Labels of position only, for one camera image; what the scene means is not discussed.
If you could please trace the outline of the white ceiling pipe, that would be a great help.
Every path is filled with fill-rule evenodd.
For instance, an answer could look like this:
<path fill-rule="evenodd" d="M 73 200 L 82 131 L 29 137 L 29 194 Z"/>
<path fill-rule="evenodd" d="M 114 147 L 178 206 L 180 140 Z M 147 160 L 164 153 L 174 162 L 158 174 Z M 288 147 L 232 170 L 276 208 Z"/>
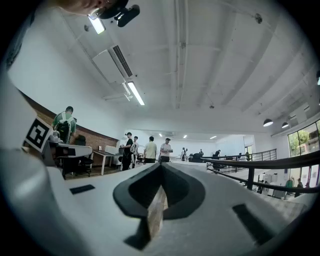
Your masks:
<path fill-rule="evenodd" d="M 182 106 L 184 86 L 186 83 L 188 44 L 189 44 L 189 6 L 188 0 L 175 0 L 176 11 L 176 96 L 175 108 Z"/>

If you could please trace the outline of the black office chair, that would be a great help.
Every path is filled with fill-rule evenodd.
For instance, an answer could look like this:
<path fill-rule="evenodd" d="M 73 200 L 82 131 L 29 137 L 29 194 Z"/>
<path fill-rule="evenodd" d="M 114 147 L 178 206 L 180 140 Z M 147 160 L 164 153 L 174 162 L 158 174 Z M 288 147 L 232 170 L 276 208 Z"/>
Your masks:
<path fill-rule="evenodd" d="M 76 146 L 86 146 L 86 137 L 83 135 L 78 135 L 75 140 L 74 140 L 74 144 Z M 90 176 L 90 173 L 92 172 L 91 168 L 92 168 L 92 164 L 93 164 L 93 160 L 90 158 L 92 155 L 89 156 L 83 156 L 80 160 L 79 160 L 79 165 L 82 167 L 83 171 L 86 172 L 88 174 L 88 176 Z"/>

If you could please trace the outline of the person's grey printed t-shirt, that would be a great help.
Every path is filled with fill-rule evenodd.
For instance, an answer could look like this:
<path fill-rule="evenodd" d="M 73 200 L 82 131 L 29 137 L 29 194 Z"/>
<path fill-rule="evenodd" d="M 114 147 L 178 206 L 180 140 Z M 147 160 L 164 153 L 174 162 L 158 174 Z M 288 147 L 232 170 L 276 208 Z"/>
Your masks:
<path fill-rule="evenodd" d="M 32 26 L 34 20 L 35 20 L 35 13 L 36 10 L 33 9 L 30 14 L 26 17 L 26 19 L 22 22 L 22 24 L 19 26 L 17 32 L 13 36 L 13 39 L 11 40 L 7 53 L 5 54 L 5 66 L 6 69 L 9 70 L 15 60 L 17 59 L 20 50 L 22 48 L 24 37 L 28 31 L 28 29 Z"/>

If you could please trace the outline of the large glass window wall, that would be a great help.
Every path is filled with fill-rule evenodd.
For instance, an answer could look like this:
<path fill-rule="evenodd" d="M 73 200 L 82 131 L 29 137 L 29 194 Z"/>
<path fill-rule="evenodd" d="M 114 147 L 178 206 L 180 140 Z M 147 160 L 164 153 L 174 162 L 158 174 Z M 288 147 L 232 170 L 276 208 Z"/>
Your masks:
<path fill-rule="evenodd" d="M 320 119 L 288 135 L 290 157 L 320 151 Z"/>

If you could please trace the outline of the black straight railing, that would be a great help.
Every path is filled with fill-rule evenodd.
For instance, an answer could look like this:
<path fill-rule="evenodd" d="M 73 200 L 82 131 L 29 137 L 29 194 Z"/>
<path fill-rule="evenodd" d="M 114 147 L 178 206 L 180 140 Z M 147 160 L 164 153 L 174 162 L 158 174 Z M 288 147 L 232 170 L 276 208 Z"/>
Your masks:
<path fill-rule="evenodd" d="M 271 149 L 262 152 L 256 153 L 245 153 L 237 155 L 234 157 L 236 161 L 247 161 L 247 162 L 256 162 L 256 161 L 273 161 L 277 159 L 277 150 Z"/>

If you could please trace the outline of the beige checked tablecloth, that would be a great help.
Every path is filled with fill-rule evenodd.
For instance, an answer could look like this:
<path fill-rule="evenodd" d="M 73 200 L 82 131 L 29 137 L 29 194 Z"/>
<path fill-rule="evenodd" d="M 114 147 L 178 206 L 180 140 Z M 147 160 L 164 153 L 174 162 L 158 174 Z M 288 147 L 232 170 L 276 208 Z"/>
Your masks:
<path fill-rule="evenodd" d="M 257 194 L 274 209 L 276 209 L 287 220 L 292 222 L 304 212 L 307 211 L 307 206 L 303 203 L 288 201 L 284 199 L 277 199 L 267 195 Z"/>

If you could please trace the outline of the ceiling tube light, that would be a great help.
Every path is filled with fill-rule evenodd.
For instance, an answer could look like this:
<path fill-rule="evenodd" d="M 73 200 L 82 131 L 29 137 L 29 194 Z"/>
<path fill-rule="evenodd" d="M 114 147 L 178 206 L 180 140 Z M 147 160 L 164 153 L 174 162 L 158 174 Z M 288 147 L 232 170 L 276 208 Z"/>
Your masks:
<path fill-rule="evenodd" d="M 134 82 L 130 81 L 130 82 L 127 83 L 127 85 L 129 86 L 129 88 L 130 88 L 131 91 L 133 92 L 133 94 L 134 94 L 135 98 L 137 99 L 138 103 L 139 103 L 141 106 L 144 106 L 145 103 L 144 103 L 144 101 L 142 100 L 142 98 L 141 98 L 141 96 L 140 96 L 140 94 L 139 94 L 139 92 L 138 92 L 138 90 L 137 90 Z"/>
<path fill-rule="evenodd" d="M 99 19 L 98 15 L 96 13 L 92 13 L 92 14 L 88 15 L 88 19 L 91 22 L 93 28 L 95 29 L 95 31 L 98 35 L 103 33 L 106 30 L 104 24 Z"/>

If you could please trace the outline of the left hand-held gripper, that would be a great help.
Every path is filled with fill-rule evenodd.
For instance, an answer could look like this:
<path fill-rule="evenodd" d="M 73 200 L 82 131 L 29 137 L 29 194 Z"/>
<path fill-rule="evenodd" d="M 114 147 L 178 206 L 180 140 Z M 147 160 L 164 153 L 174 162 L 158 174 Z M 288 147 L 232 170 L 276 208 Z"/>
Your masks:
<path fill-rule="evenodd" d="M 54 256 L 78 256 L 80 237 L 58 206 L 46 166 L 22 151 L 36 119 L 8 75 L 0 75 L 0 198 L 19 238 Z"/>

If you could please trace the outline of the white ceiling air conditioner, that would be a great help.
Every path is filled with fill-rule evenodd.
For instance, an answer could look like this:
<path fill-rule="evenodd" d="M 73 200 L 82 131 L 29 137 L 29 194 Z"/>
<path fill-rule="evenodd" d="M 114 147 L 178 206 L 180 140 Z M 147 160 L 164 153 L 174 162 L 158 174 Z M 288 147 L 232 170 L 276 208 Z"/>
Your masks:
<path fill-rule="evenodd" d="M 120 85 L 133 76 L 133 72 L 118 45 L 100 52 L 92 60 L 110 83 Z"/>

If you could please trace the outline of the white worktable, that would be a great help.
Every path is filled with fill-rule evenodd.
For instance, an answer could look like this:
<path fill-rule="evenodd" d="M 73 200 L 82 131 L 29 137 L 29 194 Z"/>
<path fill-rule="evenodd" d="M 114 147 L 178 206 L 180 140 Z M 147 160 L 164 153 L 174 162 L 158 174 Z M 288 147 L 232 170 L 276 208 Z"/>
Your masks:
<path fill-rule="evenodd" d="M 66 175 L 86 174 L 80 166 L 80 159 L 92 155 L 93 149 L 90 146 L 79 146 L 64 143 L 49 142 L 49 148 L 53 163 L 61 170 L 62 177 Z"/>

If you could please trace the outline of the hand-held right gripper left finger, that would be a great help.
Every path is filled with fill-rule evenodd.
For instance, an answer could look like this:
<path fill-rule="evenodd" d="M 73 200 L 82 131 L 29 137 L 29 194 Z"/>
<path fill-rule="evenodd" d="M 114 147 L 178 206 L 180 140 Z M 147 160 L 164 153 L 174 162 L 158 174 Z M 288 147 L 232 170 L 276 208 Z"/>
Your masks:
<path fill-rule="evenodd" d="M 108 175 L 65 180 L 53 170 L 53 193 L 64 216 L 88 246 L 89 256 L 162 256 L 148 245 L 138 250 L 124 242 L 136 233 L 139 219 L 128 217 L 113 198 L 114 188 L 141 173 L 149 164 Z"/>

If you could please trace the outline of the black curved railing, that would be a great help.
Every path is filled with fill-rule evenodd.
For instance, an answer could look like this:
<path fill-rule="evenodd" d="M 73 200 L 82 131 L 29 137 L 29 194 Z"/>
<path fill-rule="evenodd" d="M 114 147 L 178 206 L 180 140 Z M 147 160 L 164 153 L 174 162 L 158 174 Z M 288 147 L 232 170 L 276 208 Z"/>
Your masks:
<path fill-rule="evenodd" d="M 276 160 L 261 160 L 261 161 L 238 161 L 238 160 L 219 160 L 212 157 L 202 157 L 202 161 L 205 163 L 211 163 L 215 168 L 220 166 L 234 167 L 236 171 L 247 169 L 247 178 L 239 178 L 225 174 L 222 171 L 216 169 L 210 169 L 213 173 L 225 176 L 227 178 L 237 180 L 246 184 L 248 190 L 252 190 L 253 186 L 260 186 L 262 188 L 273 189 L 275 191 L 283 191 L 289 193 L 300 194 L 316 194 L 320 193 L 320 187 L 300 188 L 300 187 L 285 187 L 279 185 L 263 184 L 261 182 L 254 181 L 255 170 L 289 170 L 295 168 L 312 167 L 314 165 L 320 166 L 320 151 L 312 152 L 309 154 L 282 158 Z"/>

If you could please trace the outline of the light wooden desk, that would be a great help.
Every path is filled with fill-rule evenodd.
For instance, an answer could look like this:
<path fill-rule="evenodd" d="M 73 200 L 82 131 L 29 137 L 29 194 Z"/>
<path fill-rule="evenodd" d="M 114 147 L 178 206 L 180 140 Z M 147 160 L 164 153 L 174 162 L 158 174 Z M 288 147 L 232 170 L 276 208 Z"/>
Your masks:
<path fill-rule="evenodd" d="M 94 159 L 95 155 L 102 157 L 100 174 L 103 176 L 106 164 L 108 167 L 111 167 L 114 164 L 114 160 L 118 162 L 118 158 L 122 156 L 122 151 L 118 147 L 106 145 L 104 149 L 95 149 L 92 151 L 92 160 Z"/>

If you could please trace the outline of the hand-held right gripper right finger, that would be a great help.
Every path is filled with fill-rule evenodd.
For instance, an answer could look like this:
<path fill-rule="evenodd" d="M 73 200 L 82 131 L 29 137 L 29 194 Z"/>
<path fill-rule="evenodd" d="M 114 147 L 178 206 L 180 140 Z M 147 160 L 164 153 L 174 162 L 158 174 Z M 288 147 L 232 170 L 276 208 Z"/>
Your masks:
<path fill-rule="evenodd" d="M 154 256 L 277 256 L 296 227 L 269 202 L 219 174 L 173 164 L 156 164 L 192 179 L 182 217 L 165 219 L 154 240 Z"/>

